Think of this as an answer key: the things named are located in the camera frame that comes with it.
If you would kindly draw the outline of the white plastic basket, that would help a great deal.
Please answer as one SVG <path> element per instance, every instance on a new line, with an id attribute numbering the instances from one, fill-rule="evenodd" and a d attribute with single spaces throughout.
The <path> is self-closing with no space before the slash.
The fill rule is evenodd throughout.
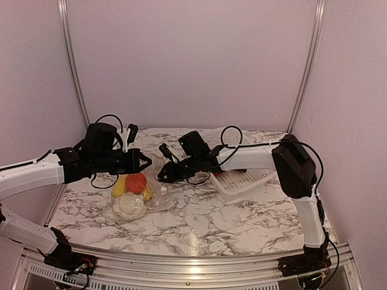
<path id="1" fill-rule="evenodd" d="M 202 130 L 200 134 L 211 149 L 221 144 L 220 139 L 226 144 L 236 146 L 239 142 L 242 144 L 268 142 L 271 137 L 265 131 L 244 130 L 240 135 L 236 129 L 228 129 L 223 136 L 221 132 L 221 128 L 216 128 Z M 226 201 L 252 195 L 268 184 L 279 184 L 276 172 L 270 169 L 232 170 L 218 175 L 211 174 L 210 181 Z"/>

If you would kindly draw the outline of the fake orange tomato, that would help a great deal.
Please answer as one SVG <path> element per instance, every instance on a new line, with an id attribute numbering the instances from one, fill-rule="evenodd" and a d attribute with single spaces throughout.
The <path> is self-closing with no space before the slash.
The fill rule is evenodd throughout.
<path id="1" fill-rule="evenodd" d="M 141 194 L 147 186 L 147 179 L 142 173 L 129 174 L 125 178 L 125 186 L 127 191 Z"/>

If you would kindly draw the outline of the right aluminium frame post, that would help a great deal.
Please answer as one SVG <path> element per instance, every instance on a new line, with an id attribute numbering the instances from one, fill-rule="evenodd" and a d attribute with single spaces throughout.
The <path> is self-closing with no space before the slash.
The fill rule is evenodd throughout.
<path id="1" fill-rule="evenodd" d="M 293 133 L 296 129 L 298 119 L 301 114 L 302 105 L 304 104 L 308 85 L 312 75 L 313 67 L 316 61 L 317 52 L 319 49 L 320 38 L 322 33 L 324 14 L 327 2 L 325 0 L 316 1 L 316 8 L 313 17 L 313 23 L 311 27 L 311 37 L 309 41 L 307 56 L 305 65 L 301 77 L 301 81 L 298 87 L 296 100 L 290 115 L 290 119 L 287 126 L 287 132 Z"/>

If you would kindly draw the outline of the front aluminium frame rail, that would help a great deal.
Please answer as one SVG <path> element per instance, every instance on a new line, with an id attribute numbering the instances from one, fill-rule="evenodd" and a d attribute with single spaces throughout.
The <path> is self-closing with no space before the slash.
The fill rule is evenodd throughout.
<path id="1" fill-rule="evenodd" d="M 94 273 L 65 281 L 64 271 L 43 263 L 42 256 L 26 246 L 16 265 L 10 289 L 55 289 L 57 283 L 90 289 L 299 289 L 307 275 L 283 277 L 279 259 L 300 250 L 253 256 L 184 257 L 126 253 L 89 246 L 73 249 L 96 257 Z"/>

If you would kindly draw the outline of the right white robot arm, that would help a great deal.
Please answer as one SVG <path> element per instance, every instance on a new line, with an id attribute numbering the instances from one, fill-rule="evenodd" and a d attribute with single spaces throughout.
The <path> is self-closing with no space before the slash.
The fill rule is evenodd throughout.
<path id="1" fill-rule="evenodd" d="M 282 191 L 293 201 L 304 233 L 303 253 L 279 259 L 279 270 L 284 277 L 317 271 L 331 266 L 328 254 L 329 234 L 325 229 L 325 212 L 317 194 L 320 177 L 316 164 L 308 154 L 307 144 L 287 134 L 273 143 L 226 143 L 210 148 L 197 131 L 178 140 L 186 159 L 179 160 L 167 147 L 159 147 L 169 159 L 158 180 L 175 183 L 195 176 L 198 172 L 223 173 L 242 169 L 269 169 L 277 173 Z"/>

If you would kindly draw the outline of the left aluminium frame post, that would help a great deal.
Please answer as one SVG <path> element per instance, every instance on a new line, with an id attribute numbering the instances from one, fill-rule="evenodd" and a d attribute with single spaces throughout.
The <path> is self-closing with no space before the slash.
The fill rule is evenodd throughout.
<path id="1" fill-rule="evenodd" d="M 77 71 L 76 58 L 71 37 L 70 19 L 68 14 L 68 4 L 66 0 L 58 0 L 60 24 L 64 41 L 67 63 L 70 70 L 71 81 L 73 84 L 76 102 L 79 107 L 80 116 L 85 129 L 89 126 L 89 114 L 86 108 L 86 102 L 83 96 L 82 85 Z"/>

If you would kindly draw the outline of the fake white cauliflower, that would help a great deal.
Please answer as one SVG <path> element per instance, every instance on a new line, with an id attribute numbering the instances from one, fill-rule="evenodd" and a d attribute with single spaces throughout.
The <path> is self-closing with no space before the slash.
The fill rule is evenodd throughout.
<path id="1" fill-rule="evenodd" d="M 141 195 L 130 193 L 118 197 L 113 203 L 112 211 L 121 220 L 129 221 L 142 217 L 146 207 Z"/>

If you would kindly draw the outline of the clear zip top bag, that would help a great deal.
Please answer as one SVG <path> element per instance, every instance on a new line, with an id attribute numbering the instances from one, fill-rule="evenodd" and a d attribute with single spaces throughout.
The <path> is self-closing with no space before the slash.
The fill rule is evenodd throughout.
<path id="1" fill-rule="evenodd" d="M 141 173 L 121 175 L 111 190 L 112 215 L 120 224 L 168 211 L 177 204 L 177 198 L 157 179 L 162 158 L 154 153 L 150 158 L 150 167 Z"/>

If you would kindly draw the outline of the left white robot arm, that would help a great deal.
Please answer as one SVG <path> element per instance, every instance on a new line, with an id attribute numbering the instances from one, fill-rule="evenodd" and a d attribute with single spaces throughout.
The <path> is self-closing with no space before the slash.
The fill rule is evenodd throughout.
<path id="1" fill-rule="evenodd" d="M 1 168 L 1 199 L 46 185 L 70 184 L 96 173 L 121 175 L 140 173 L 152 161 L 133 148 L 91 152 L 67 147 L 44 156 Z M 35 224 L 1 207 L 1 236 L 37 248 L 45 263 L 62 269 L 92 267 L 93 257 L 72 251 L 64 234 L 55 228 Z"/>

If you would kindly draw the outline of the aluminium frame post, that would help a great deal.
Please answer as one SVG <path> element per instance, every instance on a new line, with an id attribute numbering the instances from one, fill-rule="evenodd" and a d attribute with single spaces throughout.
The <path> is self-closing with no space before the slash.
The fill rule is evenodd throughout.
<path id="1" fill-rule="evenodd" d="M 313 23 L 311 27 L 311 37 L 309 41 L 307 56 L 305 65 L 301 77 L 301 81 L 298 87 L 296 100 L 290 115 L 290 119 L 287 126 L 287 132 L 293 133 L 296 129 L 298 119 L 301 114 L 302 105 L 304 104 L 308 85 L 312 75 L 313 67 L 316 61 L 317 52 L 319 49 L 320 38 L 322 33 L 324 14 L 327 2 L 325 0 L 316 1 L 316 8 L 313 17 Z"/>
<path id="2" fill-rule="evenodd" d="M 76 58 L 71 37 L 70 19 L 68 14 L 68 4 L 66 0 L 58 0 L 60 24 L 64 41 L 67 63 L 70 70 L 71 81 L 73 84 L 76 102 L 79 107 L 80 116 L 85 129 L 89 126 L 89 114 L 86 108 L 86 102 L 83 96 L 82 85 L 77 71 Z"/>

